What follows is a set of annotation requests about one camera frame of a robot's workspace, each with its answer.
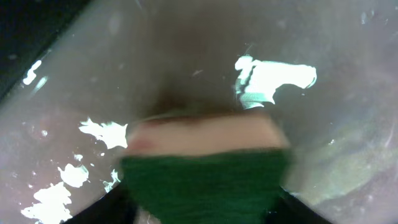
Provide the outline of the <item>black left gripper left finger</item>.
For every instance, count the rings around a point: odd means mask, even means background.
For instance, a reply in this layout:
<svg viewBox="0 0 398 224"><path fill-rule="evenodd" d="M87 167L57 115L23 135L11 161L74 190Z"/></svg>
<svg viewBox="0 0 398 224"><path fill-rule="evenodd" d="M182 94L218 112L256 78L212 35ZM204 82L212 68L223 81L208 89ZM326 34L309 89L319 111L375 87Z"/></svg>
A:
<svg viewBox="0 0 398 224"><path fill-rule="evenodd" d="M119 184L94 204L63 224L133 224L137 218L137 204L126 188Z"/></svg>

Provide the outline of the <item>pink and green sponge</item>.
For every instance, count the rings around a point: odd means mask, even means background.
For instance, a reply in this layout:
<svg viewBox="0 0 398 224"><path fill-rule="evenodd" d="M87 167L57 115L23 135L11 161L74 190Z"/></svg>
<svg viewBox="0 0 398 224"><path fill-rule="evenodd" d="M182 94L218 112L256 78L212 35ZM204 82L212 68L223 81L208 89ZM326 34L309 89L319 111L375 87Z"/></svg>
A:
<svg viewBox="0 0 398 224"><path fill-rule="evenodd" d="M122 183L162 223L264 223L288 147L259 114L147 121L120 160Z"/></svg>

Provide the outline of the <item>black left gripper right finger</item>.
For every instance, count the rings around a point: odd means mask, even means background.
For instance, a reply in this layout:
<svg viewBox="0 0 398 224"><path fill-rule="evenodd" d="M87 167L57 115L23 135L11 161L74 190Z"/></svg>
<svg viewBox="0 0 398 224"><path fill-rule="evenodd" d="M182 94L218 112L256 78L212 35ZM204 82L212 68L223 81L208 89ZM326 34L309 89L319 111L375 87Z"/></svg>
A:
<svg viewBox="0 0 398 224"><path fill-rule="evenodd" d="M267 224L331 224L285 189L267 211Z"/></svg>

